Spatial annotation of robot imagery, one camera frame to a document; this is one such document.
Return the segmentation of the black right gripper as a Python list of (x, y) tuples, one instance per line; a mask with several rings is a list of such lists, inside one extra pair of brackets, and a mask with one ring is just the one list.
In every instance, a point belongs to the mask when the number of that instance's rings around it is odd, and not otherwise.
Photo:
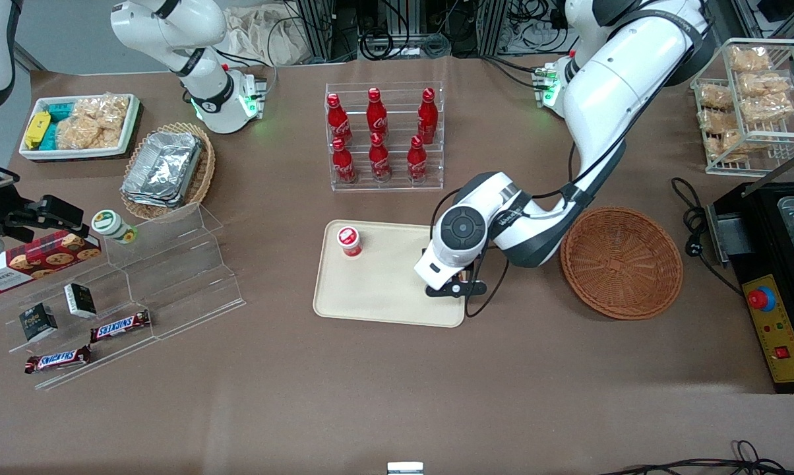
[(84, 238), (84, 211), (53, 195), (40, 201), (20, 198), (1, 219), (1, 235), (32, 243), (34, 229), (63, 230)]

